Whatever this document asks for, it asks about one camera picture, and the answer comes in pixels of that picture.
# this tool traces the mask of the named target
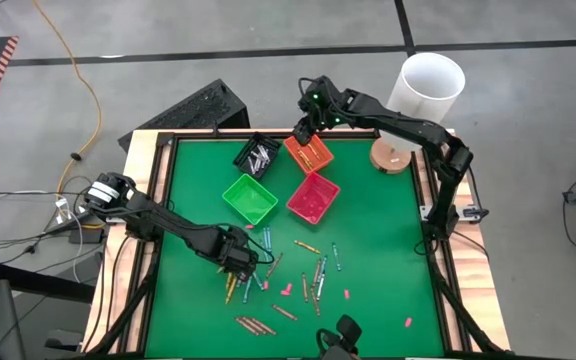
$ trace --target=green plastic bin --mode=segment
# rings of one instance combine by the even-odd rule
[[[248,174],[243,174],[222,195],[252,225],[257,225],[275,205],[277,198]]]

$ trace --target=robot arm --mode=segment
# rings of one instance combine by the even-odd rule
[[[304,80],[311,84],[305,93],[302,91],[299,100],[299,107],[307,115],[293,130],[297,141],[306,145],[316,131],[348,124],[352,128],[384,130],[421,145],[441,182],[437,203],[428,214],[424,228],[433,239],[448,239],[459,220],[453,205],[457,186],[473,158],[464,143],[442,126],[388,110],[369,95],[351,89],[339,92],[326,76],[300,79],[300,90]]]
[[[248,247],[248,234],[226,225],[197,225],[155,203],[138,191],[134,181],[116,173],[101,174],[85,194],[90,212],[105,221],[119,217],[126,232],[144,241],[155,241],[168,231],[186,243],[198,256],[223,266],[246,280],[255,270],[258,254]]]

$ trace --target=concrete floor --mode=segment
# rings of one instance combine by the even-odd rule
[[[77,56],[358,44],[403,44],[392,1],[43,1]],[[576,39],[573,0],[406,1],[416,44]],[[16,59],[65,53],[29,0],[0,6],[0,36]],[[576,249],[561,224],[561,192],[576,179],[576,48],[453,51],[467,84],[445,125],[475,154],[482,227],[511,345],[526,355],[576,359]],[[116,139],[222,78],[254,127],[291,127],[299,76],[326,74],[386,100],[404,53],[83,65],[104,127],[74,174],[120,171]],[[95,109],[69,66],[9,68],[0,87],[0,190],[55,188],[68,154],[95,126]],[[73,183],[78,190],[83,183]],[[52,197],[0,202],[0,239],[37,233]],[[569,209],[576,238],[576,208]],[[20,249],[0,251],[0,261]],[[77,246],[46,241],[15,266],[38,269]],[[54,273],[68,266],[55,268]]]

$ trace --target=green table surface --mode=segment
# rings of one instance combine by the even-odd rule
[[[232,160],[244,143],[181,140],[170,180],[175,212],[196,223],[246,225],[222,199],[241,176]],[[262,229],[270,227],[273,253],[284,255],[269,289],[262,292],[253,282],[247,304],[241,286],[226,305],[226,275],[217,274],[214,264],[197,257],[181,239],[165,235],[147,357],[313,357],[317,329],[334,331],[342,314],[363,329],[357,344],[362,357],[442,355],[428,266],[413,252],[422,234],[411,170],[399,175],[376,171],[369,160],[371,140],[325,143],[335,159],[319,173],[341,192],[318,225],[286,208],[305,175],[284,147],[260,181],[279,203],[250,231],[251,237],[263,243]],[[329,255],[319,317],[312,300],[304,302],[301,282],[302,272],[312,282],[318,257],[294,240]],[[336,269],[332,242],[342,271]],[[259,265],[259,275],[265,276],[267,268]],[[292,295],[280,295],[288,283],[293,284]],[[281,315],[273,304],[298,320]],[[278,334],[255,336],[236,316],[255,317]],[[412,319],[409,327],[404,325],[407,318]]]

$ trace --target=round wooden disc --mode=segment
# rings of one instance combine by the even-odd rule
[[[370,149],[370,162],[377,170],[386,174],[399,174],[410,164],[410,152],[399,152],[382,138],[375,140]]]

